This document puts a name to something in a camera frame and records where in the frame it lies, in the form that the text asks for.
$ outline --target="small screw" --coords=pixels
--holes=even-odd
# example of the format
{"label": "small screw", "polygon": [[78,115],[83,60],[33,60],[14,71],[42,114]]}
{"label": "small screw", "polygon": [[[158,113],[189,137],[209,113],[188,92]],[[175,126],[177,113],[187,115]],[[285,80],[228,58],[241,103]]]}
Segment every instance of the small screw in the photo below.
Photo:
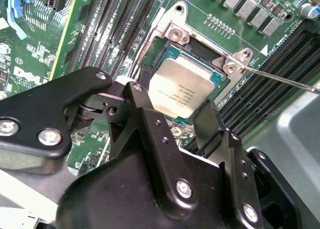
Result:
{"label": "small screw", "polygon": [[178,180],[176,182],[176,189],[183,198],[190,198],[192,195],[192,189],[190,185],[184,180]]}
{"label": "small screw", "polygon": [[135,89],[137,89],[138,91],[140,91],[140,92],[143,90],[142,87],[139,84],[133,84],[133,87]]}
{"label": "small screw", "polygon": [[256,211],[250,206],[249,204],[244,204],[243,205],[243,210],[246,215],[246,217],[253,223],[258,222],[258,215]]}
{"label": "small screw", "polygon": [[266,159],[265,154],[263,154],[261,151],[258,152],[258,155],[259,155],[259,157],[262,158],[263,160]]}
{"label": "small screw", "polygon": [[55,146],[61,142],[62,137],[61,137],[61,134],[59,132],[57,132],[55,129],[49,128],[49,129],[45,129],[39,133],[38,140],[43,145]]}
{"label": "small screw", "polygon": [[9,137],[19,131],[18,123],[13,120],[3,119],[0,120],[0,136]]}
{"label": "small screw", "polygon": [[106,75],[101,73],[101,72],[98,72],[95,74],[97,78],[101,79],[101,80],[105,80],[107,79]]}

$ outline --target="capacitor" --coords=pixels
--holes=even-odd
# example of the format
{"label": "capacitor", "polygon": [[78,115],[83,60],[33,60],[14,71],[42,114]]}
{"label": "capacitor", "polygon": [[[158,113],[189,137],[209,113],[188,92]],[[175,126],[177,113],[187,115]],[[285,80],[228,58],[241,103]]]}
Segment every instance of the capacitor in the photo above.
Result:
{"label": "capacitor", "polygon": [[7,97],[7,94],[3,90],[0,90],[0,101],[6,99]]}
{"label": "capacitor", "polygon": [[306,3],[301,6],[300,14],[308,19],[315,19],[320,14],[320,8],[313,6],[310,3]]}

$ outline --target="mounting hole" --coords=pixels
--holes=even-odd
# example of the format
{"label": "mounting hole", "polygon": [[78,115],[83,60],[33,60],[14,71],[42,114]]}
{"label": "mounting hole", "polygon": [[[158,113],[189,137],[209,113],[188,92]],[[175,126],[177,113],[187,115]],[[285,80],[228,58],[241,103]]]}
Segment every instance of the mounting hole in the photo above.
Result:
{"label": "mounting hole", "polygon": [[248,175],[247,175],[247,173],[242,172],[242,177],[243,177],[244,179],[248,179]]}
{"label": "mounting hole", "polygon": [[108,109],[107,109],[107,112],[110,116],[114,116],[116,113],[117,113],[117,108],[115,106],[110,106]]}
{"label": "mounting hole", "polygon": [[182,6],[180,6],[180,5],[177,5],[175,7],[174,11],[175,11],[175,13],[178,13],[178,14],[182,15],[184,13],[184,8]]}
{"label": "mounting hole", "polygon": [[163,144],[168,144],[168,143],[169,143],[169,139],[166,138],[166,137],[164,137],[164,138],[162,139],[162,143],[163,143]]}
{"label": "mounting hole", "polygon": [[293,17],[294,17],[294,15],[292,14],[292,12],[288,12],[288,14],[285,16],[284,20],[286,22],[290,22]]}

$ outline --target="motherboard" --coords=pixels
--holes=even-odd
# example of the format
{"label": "motherboard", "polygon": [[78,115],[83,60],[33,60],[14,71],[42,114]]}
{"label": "motherboard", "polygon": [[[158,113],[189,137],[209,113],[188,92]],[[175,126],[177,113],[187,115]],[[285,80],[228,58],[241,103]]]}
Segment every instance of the motherboard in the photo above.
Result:
{"label": "motherboard", "polygon": [[[320,31],[320,0],[1,2],[2,100],[87,66],[114,80],[126,76],[139,81],[147,73],[154,108],[165,114],[178,145],[186,149],[195,141],[193,118],[208,99],[223,115],[235,98],[246,97],[242,91],[254,78],[241,65],[263,70],[304,23]],[[319,77],[319,44],[308,47],[313,49],[309,66],[317,66],[312,71],[305,67],[300,71],[306,74],[296,78],[304,83]],[[265,89],[262,83],[255,86]],[[106,122],[94,121],[71,137],[67,163],[75,175],[109,160]]]}

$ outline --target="green circuit board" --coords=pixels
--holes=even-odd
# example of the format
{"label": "green circuit board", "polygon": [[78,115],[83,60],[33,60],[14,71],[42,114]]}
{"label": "green circuit board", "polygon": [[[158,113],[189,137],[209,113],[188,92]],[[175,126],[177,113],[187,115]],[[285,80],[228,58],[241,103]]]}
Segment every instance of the green circuit board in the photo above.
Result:
{"label": "green circuit board", "polygon": [[[114,78],[126,75],[154,18],[161,8],[167,11],[176,2],[187,5],[186,24],[194,31],[230,54],[243,48],[251,49],[253,56],[249,65],[258,69],[305,20],[300,8],[308,2],[270,0],[262,5],[263,0],[253,0],[256,11],[263,10],[270,20],[279,22],[278,28],[267,36],[261,28],[252,25],[252,17],[245,20],[236,15],[239,8],[227,8],[226,0],[154,0],[144,20],[142,15],[146,10],[143,9],[152,0],[65,0],[60,11],[48,8],[45,1],[21,2],[22,17],[15,21],[27,37],[20,39],[7,23],[8,0],[1,0],[0,91],[8,97],[83,66],[99,67]],[[272,5],[280,5],[281,13],[274,13]],[[141,27],[135,27],[139,22],[143,22]],[[127,43],[129,39],[133,39],[132,44]],[[163,44],[163,39],[156,38],[142,64],[151,65]],[[221,100],[218,108],[222,108],[250,76],[246,74]],[[214,91],[211,96],[214,98],[217,93]],[[72,141],[68,166],[75,174],[82,163],[89,166],[92,155],[99,155],[100,163],[108,161],[110,140],[106,123],[94,121],[90,128],[74,133]]]}

